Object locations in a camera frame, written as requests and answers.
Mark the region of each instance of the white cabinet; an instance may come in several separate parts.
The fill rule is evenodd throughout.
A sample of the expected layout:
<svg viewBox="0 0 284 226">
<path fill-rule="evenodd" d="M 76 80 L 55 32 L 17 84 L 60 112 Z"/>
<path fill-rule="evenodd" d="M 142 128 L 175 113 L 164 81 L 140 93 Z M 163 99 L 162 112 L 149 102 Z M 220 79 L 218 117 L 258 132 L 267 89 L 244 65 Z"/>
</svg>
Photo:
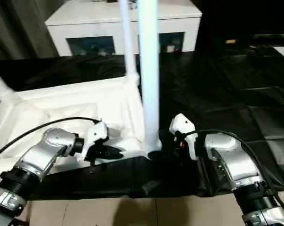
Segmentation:
<svg viewBox="0 0 284 226">
<path fill-rule="evenodd" d="M 159 0 L 161 51 L 193 51 L 201 12 L 189 0 Z M 130 11 L 134 51 L 139 53 L 137 9 Z M 118 3 L 70 0 L 46 25 L 60 56 L 124 54 Z"/>
</svg>

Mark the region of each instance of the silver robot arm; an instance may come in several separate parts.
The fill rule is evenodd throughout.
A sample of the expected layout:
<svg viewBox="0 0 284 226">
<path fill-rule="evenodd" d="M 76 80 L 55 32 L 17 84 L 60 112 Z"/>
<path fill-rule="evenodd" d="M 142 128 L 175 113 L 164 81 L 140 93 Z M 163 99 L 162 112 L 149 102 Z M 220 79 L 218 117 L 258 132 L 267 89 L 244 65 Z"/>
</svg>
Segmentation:
<svg viewBox="0 0 284 226">
<path fill-rule="evenodd" d="M 14 224 L 14 217 L 21 214 L 28 197 L 41 184 L 57 157 L 85 152 L 87 143 L 93 145 L 97 140 L 107 139 L 108 128 L 101 121 L 89 130 L 89 134 L 92 137 L 84 141 L 63 129 L 48 129 L 41 141 L 31 147 L 12 170 L 0 175 L 0 226 Z"/>
<path fill-rule="evenodd" d="M 170 132 L 175 136 L 176 133 L 188 133 L 189 129 L 194 131 L 194 125 L 183 114 L 177 115 L 170 125 Z M 192 135 L 185 137 L 185 142 L 191 159 L 197 160 L 192 144 L 196 137 Z M 284 226 L 284 209 L 276 202 L 270 187 L 240 141 L 224 134 L 207 134 L 205 149 L 209 159 L 218 162 L 219 173 L 227 177 L 246 226 Z"/>
</svg>

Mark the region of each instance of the black fabric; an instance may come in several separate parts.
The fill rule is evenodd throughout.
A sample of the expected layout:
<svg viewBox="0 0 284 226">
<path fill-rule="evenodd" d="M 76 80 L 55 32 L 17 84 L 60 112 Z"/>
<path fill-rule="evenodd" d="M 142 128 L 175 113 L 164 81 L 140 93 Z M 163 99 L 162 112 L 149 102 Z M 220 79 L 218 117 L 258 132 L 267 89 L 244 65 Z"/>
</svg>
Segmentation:
<svg viewBox="0 0 284 226">
<path fill-rule="evenodd" d="M 23 78 L 12 77 L 26 71 Z M 122 56 L 61 57 L 1 62 L 0 75 L 15 90 L 122 76 Z M 171 150 L 171 119 L 185 114 L 197 129 L 236 133 L 258 154 L 284 190 L 284 57 L 272 48 L 227 51 L 219 58 L 193 53 L 160 55 L 160 137 L 164 157 L 143 157 L 46 177 L 33 199 L 81 199 L 129 195 L 213 196 L 230 192 L 217 165 L 204 155 L 192 161 Z M 202 142 L 197 151 L 204 152 Z"/>
</svg>

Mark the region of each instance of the black cable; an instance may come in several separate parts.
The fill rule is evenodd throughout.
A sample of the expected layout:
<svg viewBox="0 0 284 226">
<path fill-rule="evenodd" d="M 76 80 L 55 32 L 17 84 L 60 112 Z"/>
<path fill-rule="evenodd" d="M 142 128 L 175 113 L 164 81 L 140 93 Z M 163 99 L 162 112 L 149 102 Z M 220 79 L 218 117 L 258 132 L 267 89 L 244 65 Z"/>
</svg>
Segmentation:
<svg viewBox="0 0 284 226">
<path fill-rule="evenodd" d="M 16 137 L 15 139 L 13 139 L 12 141 L 10 141 L 9 143 L 7 143 L 6 145 L 4 145 L 1 149 L 0 149 L 0 154 L 2 154 L 7 148 L 9 148 L 10 146 L 12 146 L 15 142 L 17 142 L 18 140 L 22 139 L 23 137 L 27 136 L 28 134 L 34 132 L 34 131 L 37 131 L 38 129 L 41 129 L 43 127 L 46 127 L 48 125 L 52 125 L 54 123 L 57 123 L 57 122 L 61 122 L 61 121 L 68 121 L 68 120 L 88 120 L 88 121 L 92 121 L 94 122 L 95 124 L 99 123 L 100 121 L 99 120 L 96 120 L 96 119 L 91 119 L 91 118 L 86 118 L 86 117 L 70 117 L 70 118 L 63 118 L 63 119 L 58 119 L 58 120 L 54 120 L 54 121 L 50 121 L 50 122 L 47 122 L 45 124 L 42 124 L 40 126 L 37 126 L 23 134 L 21 134 L 20 136 Z"/>
<path fill-rule="evenodd" d="M 195 134 L 195 133 L 222 133 L 225 135 L 228 135 L 230 137 L 233 137 L 235 139 L 237 139 L 238 141 L 241 142 L 241 144 L 243 144 L 246 147 L 245 152 L 247 154 L 250 155 L 251 158 L 253 158 L 255 160 L 255 164 L 257 165 L 259 171 L 261 172 L 263 178 L 265 179 L 267 185 L 270 187 L 270 189 L 272 190 L 272 194 L 274 195 L 274 197 L 276 198 L 276 200 L 279 202 L 279 204 L 282 206 L 282 208 L 284 209 L 284 202 L 281 200 L 278 191 L 276 190 L 274 184 L 272 183 L 269 174 L 266 172 L 265 168 L 262 166 L 262 164 L 260 163 L 256 153 L 254 152 L 254 150 L 243 140 L 241 139 L 239 136 L 237 136 L 235 133 L 231 133 L 231 132 L 227 132 L 227 131 L 223 131 L 220 129 L 202 129 L 202 130 L 195 130 L 195 131 L 191 131 L 189 133 L 185 133 L 185 134 L 181 134 L 179 135 L 179 138 L 181 138 L 182 140 L 184 140 L 184 138 L 186 136 L 189 136 L 191 134 Z"/>
</svg>

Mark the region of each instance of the tiled floor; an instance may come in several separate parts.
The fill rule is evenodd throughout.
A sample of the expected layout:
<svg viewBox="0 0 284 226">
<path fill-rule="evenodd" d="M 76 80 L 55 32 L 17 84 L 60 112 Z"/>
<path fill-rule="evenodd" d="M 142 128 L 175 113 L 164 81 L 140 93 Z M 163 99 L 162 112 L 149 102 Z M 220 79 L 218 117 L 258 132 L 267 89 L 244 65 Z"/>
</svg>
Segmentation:
<svg viewBox="0 0 284 226">
<path fill-rule="evenodd" d="M 20 216 L 31 226 L 243 226 L 232 194 L 213 198 L 33 201 Z"/>
</svg>

